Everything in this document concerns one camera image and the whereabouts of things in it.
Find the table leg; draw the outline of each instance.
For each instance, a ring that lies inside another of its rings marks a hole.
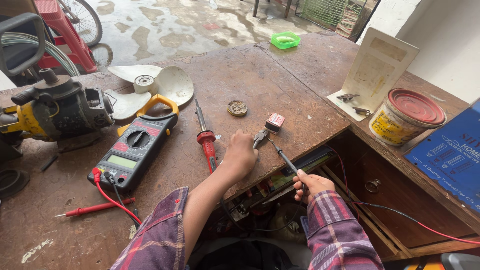
[[[255,6],[253,7],[253,16],[256,17],[257,16],[257,9],[258,9],[258,2],[260,0],[255,0]]]
[[[290,5],[292,4],[292,0],[288,0],[287,1],[287,7],[285,8],[285,15],[284,17],[287,18],[288,17],[288,11],[290,10]]]

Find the bicycle tire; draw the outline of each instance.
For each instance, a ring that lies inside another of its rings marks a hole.
[[[93,46],[97,45],[100,42],[100,40],[102,39],[102,35],[103,35],[102,23],[100,22],[100,18],[98,17],[97,13],[92,8],[92,6],[90,6],[84,0],[75,0],[75,1],[80,3],[81,5],[83,5],[87,9],[87,11],[90,13],[90,15],[92,15],[93,20],[95,22],[95,25],[97,25],[97,36],[95,37],[95,39],[93,39],[90,42],[85,42],[88,47],[93,47]]]

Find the blue signboard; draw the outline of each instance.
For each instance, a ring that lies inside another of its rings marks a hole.
[[[480,99],[405,158],[465,206],[480,212]]]

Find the red wire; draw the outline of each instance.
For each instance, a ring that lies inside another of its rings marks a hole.
[[[335,152],[335,154],[338,156],[338,159],[340,160],[340,164],[342,165],[343,178],[344,178],[344,181],[345,181],[345,189],[347,190],[347,196],[350,199],[350,194],[349,194],[348,185],[347,185],[347,175],[345,174],[345,167],[343,166],[343,161],[340,158],[340,155],[335,151],[335,149],[331,148],[330,146],[329,146],[329,148],[332,149]],[[352,204],[352,207],[357,212],[357,222],[359,222],[359,218],[360,218],[359,210],[353,204]]]
[[[129,215],[131,215],[139,224],[142,224],[142,222],[140,221],[140,219],[138,219],[137,216],[135,216],[132,212],[130,212],[130,210],[126,209],[125,207],[123,207],[122,205],[120,205],[119,203],[117,203],[116,201],[112,200],[110,197],[107,196],[107,194],[105,194],[105,192],[103,192],[102,188],[100,187],[100,169],[99,168],[93,168],[92,170],[92,173],[93,173],[93,176],[94,176],[94,179],[95,179],[95,183],[96,183],[96,186],[98,188],[98,190],[100,191],[100,193],[103,195],[103,197],[105,197],[107,200],[109,200],[111,203],[113,203],[114,205],[120,207],[121,209],[123,209],[125,212],[127,212]]]
[[[480,242],[475,242],[475,241],[470,241],[470,240],[463,240],[463,239],[459,239],[459,238],[455,238],[455,237],[452,237],[452,236],[448,236],[446,234],[443,234],[443,233],[439,233],[437,232],[436,230],[434,229],[430,229],[429,227],[423,225],[422,223],[418,222],[418,224],[420,224],[423,228],[427,229],[427,230],[430,230],[436,234],[439,234],[441,236],[444,236],[446,238],[450,238],[450,239],[453,239],[453,240],[456,240],[456,241],[460,241],[460,242],[464,242],[464,243],[469,243],[469,244],[477,244],[477,245],[480,245]]]
[[[368,203],[361,203],[361,202],[352,202],[352,203],[369,205]],[[439,233],[439,232],[437,232],[436,230],[431,229],[431,228],[423,225],[422,223],[420,223],[420,222],[418,222],[418,221],[417,221],[417,223],[420,224],[423,228],[425,228],[425,229],[427,229],[427,230],[429,230],[429,231],[432,231],[432,232],[434,232],[434,233],[436,233],[436,234],[439,234],[439,235],[441,235],[441,236],[443,236],[443,237],[450,238],[450,239],[452,239],[452,240],[460,241],[460,242],[464,242],[464,243],[480,245],[480,242],[475,242],[475,241],[470,241],[470,240],[464,240],[464,239],[460,239],[460,238],[455,238],[455,237],[452,237],[452,236],[449,236],[449,235],[446,235],[446,234],[443,234],[443,233]]]

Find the wet concrete floor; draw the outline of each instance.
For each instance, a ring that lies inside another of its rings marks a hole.
[[[281,0],[86,0],[103,27],[91,48],[100,72],[109,66],[147,64],[215,49],[268,41],[274,33],[305,34],[322,28],[294,14]]]

